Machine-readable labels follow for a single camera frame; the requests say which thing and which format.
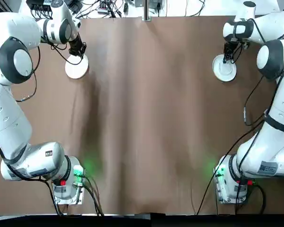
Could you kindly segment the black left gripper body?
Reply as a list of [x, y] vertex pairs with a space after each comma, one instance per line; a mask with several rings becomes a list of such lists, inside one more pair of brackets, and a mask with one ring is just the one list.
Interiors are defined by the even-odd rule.
[[83, 43], [83, 41], [82, 41], [79, 33], [74, 40], [69, 41], [70, 48], [77, 49], [78, 51], [80, 50], [82, 43]]

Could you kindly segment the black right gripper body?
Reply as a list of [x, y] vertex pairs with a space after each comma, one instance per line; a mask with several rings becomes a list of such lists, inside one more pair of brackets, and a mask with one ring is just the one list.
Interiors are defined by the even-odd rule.
[[238, 47], [237, 42], [225, 42], [224, 53], [234, 53], [237, 47]]

